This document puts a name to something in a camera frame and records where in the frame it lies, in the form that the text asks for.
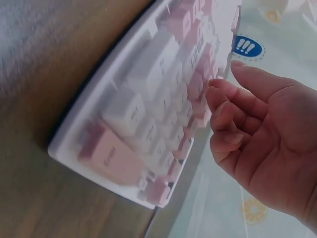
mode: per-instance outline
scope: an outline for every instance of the finger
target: finger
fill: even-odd
[[[236,60],[231,61],[231,71],[242,87],[265,103],[274,93],[299,84],[293,79],[278,77]]]
[[[210,81],[209,86],[218,88],[225,96],[246,114],[264,120],[267,114],[267,104],[252,93],[234,86],[228,81],[214,79]]]
[[[234,176],[237,160],[241,154],[239,147],[242,135],[230,132],[217,132],[210,139],[211,152],[215,162],[228,174]]]
[[[236,105],[232,103],[223,104],[228,102],[228,98],[217,88],[210,87],[206,93],[206,99],[213,113],[212,120],[214,124],[211,124],[213,130],[230,129],[233,131],[235,128],[231,125],[231,121],[233,120],[238,129],[249,135],[253,135],[262,124],[260,120],[247,116]]]

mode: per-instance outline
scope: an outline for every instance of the wooden surface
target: wooden surface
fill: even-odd
[[[150,0],[0,0],[0,237],[139,238],[153,212],[47,155],[52,128]]]

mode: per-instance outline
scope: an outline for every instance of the white keyboard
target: white keyboard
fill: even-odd
[[[127,199],[164,207],[210,120],[205,92],[225,77],[240,4],[153,3],[91,78],[49,154]]]

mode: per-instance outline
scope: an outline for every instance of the keycap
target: keycap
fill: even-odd
[[[181,169],[182,165],[177,160],[174,160],[168,171],[168,174],[166,176],[159,177],[159,180],[163,182],[176,182],[180,175]]]
[[[146,115],[140,122],[135,135],[126,137],[124,140],[133,148],[134,151],[139,153],[147,153],[150,150],[150,145],[158,133],[158,128],[155,119]]]
[[[188,99],[189,100],[198,99],[202,90],[203,90],[203,77],[199,73],[194,72],[192,80],[187,85]]]
[[[169,86],[171,93],[175,93],[178,85],[183,80],[183,65],[181,61],[176,60],[173,63],[166,74],[165,80],[167,82],[167,85]]]
[[[100,121],[91,127],[89,140],[79,153],[78,161],[122,185],[135,185],[145,168],[143,161]]]
[[[204,35],[201,36],[197,45],[187,46],[183,44],[177,58],[182,61],[183,64],[183,81],[188,84],[194,74],[198,61],[202,55],[202,49],[205,45]]]
[[[144,102],[146,110],[154,116],[157,121],[162,121],[167,108],[171,104],[170,90],[163,81],[151,102]]]
[[[213,60],[211,63],[211,78],[216,78],[218,74],[218,66],[216,60]]]
[[[198,128],[198,120],[195,116],[191,117],[188,126],[184,128],[184,133],[187,137],[194,137]]]
[[[198,62],[196,71],[203,77],[203,82],[209,80],[210,77],[210,63],[206,57],[201,57]]]
[[[167,22],[169,30],[177,41],[184,41],[191,28],[191,13],[181,7],[173,10]]]
[[[206,0],[199,0],[199,11],[203,10],[203,7],[206,4]]]
[[[165,138],[167,147],[171,150],[177,150],[184,137],[184,130],[181,124],[176,123],[169,138]]]
[[[197,13],[199,11],[199,0],[183,0],[180,5],[181,8],[190,11],[191,23],[195,22],[197,18]]]
[[[186,43],[188,45],[197,45],[200,41],[200,38],[202,36],[202,28],[203,23],[202,21],[196,19],[196,21],[193,23],[190,32],[188,33],[188,36],[186,37]]]
[[[165,28],[160,29],[128,72],[129,86],[139,92],[145,101],[153,100],[178,49],[174,35]]]
[[[172,94],[172,104],[177,112],[180,112],[188,97],[187,86],[184,82],[179,83],[175,94]]]
[[[191,104],[194,115],[204,114],[208,108],[205,94],[201,94],[197,100],[191,101]]]
[[[206,46],[203,49],[203,56],[209,60],[209,64],[214,60],[214,50],[215,45],[212,45],[211,43],[206,43]]]
[[[103,119],[122,137],[133,136],[145,114],[141,96],[128,87],[119,89],[109,105],[101,110]]]
[[[192,139],[185,135],[180,142],[179,148],[177,151],[173,151],[174,159],[184,160],[188,154],[189,148],[192,144]]]
[[[165,170],[160,164],[163,153],[166,150],[166,144],[164,139],[160,135],[156,135],[148,154],[140,155],[140,158],[144,161],[145,165],[156,175],[164,174]]]
[[[158,176],[164,176],[168,173],[168,170],[174,161],[174,155],[169,149],[165,149],[163,155],[159,161],[159,169],[155,172]]]
[[[210,121],[210,118],[211,118],[211,112],[209,109],[207,109],[204,114],[196,116],[198,128],[205,128],[208,122]]]
[[[165,113],[164,119],[161,123],[157,124],[158,131],[164,136],[169,138],[170,134],[177,123],[177,113],[173,106],[170,106]]]
[[[154,183],[150,183],[146,189],[144,196],[146,201],[154,205],[163,205],[170,193],[170,187],[163,181],[157,179]]]
[[[180,111],[179,113],[177,113],[177,118],[179,123],[183,126],[183,127],[187,127],[190,118],[193,115],[193,108],[192,108],[192,104],[190,101],[186,100],[182,111]]]

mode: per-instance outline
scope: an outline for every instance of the white keycap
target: white keycap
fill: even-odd
[[[191,48],[186,44],[182,46],[177,58],[181,60],[183,65],[183,81],[189,83],[192,79],[198,61],[202,55],[203,49],[206,45],[204,35],[202,34],[199,43]]]
[[[184,103],[182,111],[177,113],[178,121],[180,122],[180,124],[183,127],[187,127],[192,115],[193,115],[192,103],[190,101],[186,100],[186,102]]]
[[[167,175],[170,166],[174,161],[173,153],[166,149],[159,161],[159,170],[157,171],[158,176]]]
[[[183,80],[183,65],[180,61],[176,61],[166,74],[165,80],[169,85],[172,93],[175,93],[180,82]]]
[[[164,136],[169,138],[170,134],[177,123],[177,114],[174,107],[170,106],[164,116],[164,119],[161,123],[158,123],[158,130]]]
[[[187,86],[184,82],[179,83],[175,94],[172,95],[172,104],[177,112],[180,112],[187,99]]]
[[[170,90],[166,82],[162,82],[151,102],[144,102],[146,110],[155,117],[157,121],[162,121],[167,108],[171,104]]]
[[[122,87],[101,114],[116,133],[126,137],[135,134],[146,111],[141,96],[128,87]]]
[[[159,30],[127,74],[128,84],[144,100],[151,101],[163,77],[171,67],[179,45],[165,28]]]
[[[155,174],[160,170],[160,159],[163,156],[163,152],[166,149],[165,141],[159,135],[156,135],[152,145],[150,146],[150,151],[146,155],[140,155],[145,165],[153,171]]]
[[[169,138],[165,139],[167,147],[171,150],[178,150],[179,144],[184,137],[184,130],[181,124],[176,123]]]
[[[146,115],[141,121],[132,137],[125,138],[125,141],[139,153],[148,153],[151,143],[158,133],[155,120],[152,116]]]

